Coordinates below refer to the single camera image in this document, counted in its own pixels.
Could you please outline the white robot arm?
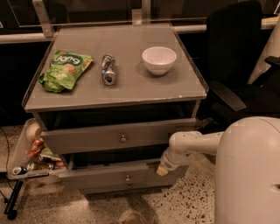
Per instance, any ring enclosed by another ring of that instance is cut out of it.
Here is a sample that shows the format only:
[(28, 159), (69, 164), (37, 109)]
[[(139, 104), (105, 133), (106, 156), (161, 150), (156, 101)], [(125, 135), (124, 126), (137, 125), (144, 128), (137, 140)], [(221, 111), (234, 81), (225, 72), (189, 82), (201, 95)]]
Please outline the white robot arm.
[(164, 176), (198, 152), (216, 156), (214, 224), (280, 224), (280, 119), (243, 118), (203, 135), (174, 133), (160, 158)]

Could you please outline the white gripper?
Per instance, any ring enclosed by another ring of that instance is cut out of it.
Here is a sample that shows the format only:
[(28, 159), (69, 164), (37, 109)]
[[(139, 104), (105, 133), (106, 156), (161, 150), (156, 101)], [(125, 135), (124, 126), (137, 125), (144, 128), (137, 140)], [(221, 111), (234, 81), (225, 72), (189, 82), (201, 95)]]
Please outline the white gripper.
[(184, 152), (176, 151), (169, 146), (160, 158), (160, 165), (157, 168), (157, 175), (163, 177), (169, 172), (175, 171), (186, 161)]

